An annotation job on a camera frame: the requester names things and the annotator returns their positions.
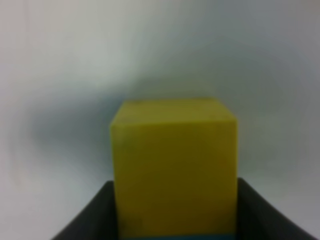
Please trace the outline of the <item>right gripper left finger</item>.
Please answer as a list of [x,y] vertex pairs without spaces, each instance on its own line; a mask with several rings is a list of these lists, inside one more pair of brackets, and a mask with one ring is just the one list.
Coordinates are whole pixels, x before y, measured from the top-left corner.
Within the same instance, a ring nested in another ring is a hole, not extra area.
[[114,182],[107,181],[55,240],[118,240]]

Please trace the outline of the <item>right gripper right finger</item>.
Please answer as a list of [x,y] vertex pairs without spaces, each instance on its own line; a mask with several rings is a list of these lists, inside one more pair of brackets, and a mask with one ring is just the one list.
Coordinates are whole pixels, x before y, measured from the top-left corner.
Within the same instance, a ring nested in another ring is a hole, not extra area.
[[314,240],[266,201],[243,178],[238,178],[237,240]]

